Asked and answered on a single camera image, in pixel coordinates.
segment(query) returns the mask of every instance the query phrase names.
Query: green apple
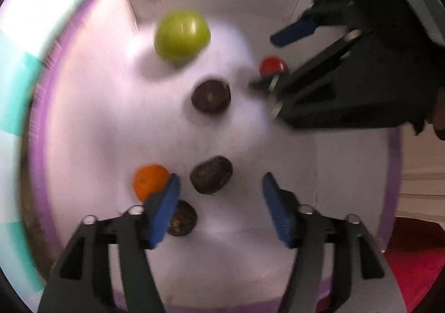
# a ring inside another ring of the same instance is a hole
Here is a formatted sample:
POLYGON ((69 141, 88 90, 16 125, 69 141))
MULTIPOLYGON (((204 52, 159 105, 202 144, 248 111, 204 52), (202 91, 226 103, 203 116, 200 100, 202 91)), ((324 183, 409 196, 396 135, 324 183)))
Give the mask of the green apple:
POLYGON ((182 65, 195 58, 210 42, 206 20, 194 11, 167 14, 154 36, 154 49, 167 63, 182 65))

